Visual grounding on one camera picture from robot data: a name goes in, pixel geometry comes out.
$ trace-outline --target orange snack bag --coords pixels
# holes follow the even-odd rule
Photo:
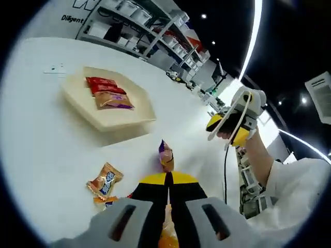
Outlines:
[[[116,182],[121,181],[123,174],[109,163],[104,164],[99,176],[87,182],[87,187],[102,200],[107,200]]]

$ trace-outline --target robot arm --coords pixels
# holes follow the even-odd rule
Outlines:
[[[121,198],[105,211],[94,216],[89,229],[74,239],[61,239],[51,245],[52,248],[136,248],[140,246],[144,225],[148,220],[148,212],[151,210],[152,202]],[[193,246],[181,243],[180,247],[281,247],[280,243],[262,238],[248,225],[245,218],[235,210],[227,206],[223,201],[215,197],[191,200],[186,202],[188,214],[193,220],[192,224],[196,230],[198,242]],[[120,236],[112,235],[120,224],[123,213],[132,210],[129,220],[122,228]]]
[[[242,86],[234,95],[232,102],[225,115],[216,114],[209,121],[206,131],[211,134],[208,140],[212,140],[218,132],[229,132],[232,133],[230,137],[232,146],[244,146],[246,140],[256,131],[257,118],[263,112],[266,95],[261,90]]]

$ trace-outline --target wall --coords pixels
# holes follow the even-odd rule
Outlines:
[[[280,159],[281,162],[284,162],[284,160],[290,155],[279,134],[267,147],[267,150],[274,159]]]
[[[30,37],[74,39],[97,0],[49,0],[22,32]]]
[[[222,94],[222,92],[231,84],[231,82],[233,81],[233,77],[231,77],[230,75],[227,75],[227,78],[224,79],[220,85],[217,87],[216,90],[216,96],[220,96]]]
[[[212,85],[215,85],[215,82],[212,79],[215,68],[216,64],[211,60],[207,60],[206,63],[199,69],[197,74],[193,77],[193,80],[196,83],[201,82],[201,88],[203,90],[210,88]]]
[[[225,89],[223,89],[223,91],[220,93],[218,98],[221,99],[225,103],[226,106],[230,106],[234,94],[242,86],[243,86],[243,84],[241,82],[239,82],[237,79],[231,80],[230,82],[227,83],[227,86],[225,87]]]

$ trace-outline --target white table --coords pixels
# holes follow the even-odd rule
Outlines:
[[[67,74],[83,66],[105,68],[145,88],[157,115],[150,134],[116,143],[135,137],[136,131],[98,132],[63,99],[63,79],[43,73],[60,63]],[[8,190],[31,228],[46,242],[87,229],[98,209],[85,184],[105,162],[124,173],[112,192],[118,197],[131,193],[143,176],[159,172],[162,138],[174,151],[175,169],[197,177],[208,196],[223,199],[224,141],[208,142],[204,131],[210,107],[164,71],[99,45],[34,38],[16,47],[2,86],[1,159]],[[234,148],[229,150],[227,170],[228,204],[238,210]]]

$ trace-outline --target metal shelving unit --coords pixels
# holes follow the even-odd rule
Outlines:
[[[170,16],[169,13],[167,13],[160,5],[158,5],[154,0],[135,0],[139,5],[141,5],[143,8],[146,10],[152,12],[152,13],[157,13],[159,17],[166,19],[167,21],[170,21],[172,17]],[[176,35],[178,35],[178,38],[184,43],[186,43],[191,50],[194,49],[194,46],[192,43],[189,41],[189,39],[183,34],[183,32],[177,27],[175,24],[171,25],[169,28],[171,31],[173,31]],[[192,53],[193,55],[196,56],[197,59],[201,61],[201,56],[200,54],[194,49],[194,52]]]
[[[108,7],[105,7],[104,4],[103,4],[103,0],[101,0],[96,5],[94,10],[91,12],[91,14],[86,19],[86,21],[84,22],[82,28],[80,29],[79,33],[77,34],[76,39],[88,41],[88,42],[99,44],[99,45],[104,45],[105,47],[110,47],[110,48],[113,48],[113,49],[117,49],[119,51],[128,53],[128,54],[130,54],[132,56],[135,56],[135,57],[143,57],[144,59],[148,59],[147,56],[148,56],[149,52],[152,50],[154,45],[160,44],[163,47],[165,47],[166,50],[169,51],[172,56],[175,56],[176,58],[179,58],[181,60],[181,63],[179,64],[180,66],[185,65],[186,67],[188,67],[190,69],[193,69],[190,65],[188,65],[186,63],[187,58],[191,55],[194,55],[195,58],[197,58],[198,60],[201,61],[201,56],[196,51],[197,47],[193,47],[192,44],[190,43],[190,41],[187,39],[187,37],[174,24],[178,17],[172,18],[166,11],[164,11],[157,3],[155,3],[152,0],[135,0],[135,2],[137,4],[139,4],[141,7],[145,8],[147,11],[149,11],[152,14],[154,14],[155,16],[157,16],[158,18],[163,19],[163,22],[165,23],[165,27],[161,30],[160,33],[156,33],[154,31],[152,31],[151,29],[149,29],[145,25],[137,22],[135,19],[131,18],[130,16],[127,16],[127,15],[123,14],[122,12],[118,11],[117,9],[110,9]],[[142,35],[152,36],[154,38],[153,41],[151,42],[151,44],[147,47],[147,49],[142,54],[142,53],[139,53],[137,51],[128,49],[127,47],[125,47],[123,45],[120,45],[120,44],[117,44],[117,43],[114,43],[114,42],[111,42],[111,41],[108,41],[108,40],[105,40],[105,39],[102,39],[102,38],[99,38],[99,37],[94,37],[94,36],[88,35],[86,33],[86,31],[88,30],[91,22],[93,21],[93,17],[99,11],[101,11],[105,14],[109,14],[110,16],[116,16],[118,18],[123,19],[125,22],[128,22],[130,25],[142,30],[142,33],[141,33]],[[191,50],[188,52],[188,55],[186,55],[184,58],[180,57],[177,53],[175,53],[173,48],[170,47],[162,39],[163,34],[167,30],[171,30],[172,32],[174,32],[178,36],[179,40],[181,40],[183,43],[185,43],[186,45],[188,45],[191,48]]]
[[[102,39],[102,38],[99,38],[99,37],[96,37],[96,36],[85,35],[84,34],[84,35],[81,36],[80,40],[88,41],[88,42],[98,44],[98,45],[103,45],[103,46],[109,47],[109,48],[114,48],[114,49],[120,50],[122,52],[129,53],[134,57],[138,57],[138,58],[143,57],[143,58],[147,59],[147,57],[143,56],[141,53],[138,53],[138,52],[136,52],[132,49],[129,49],[129,48],[123,46],[123,45],[120,45],[120,44],[117,44],[115,42],[108,41],[108,40],[105,40],[105,39]]]

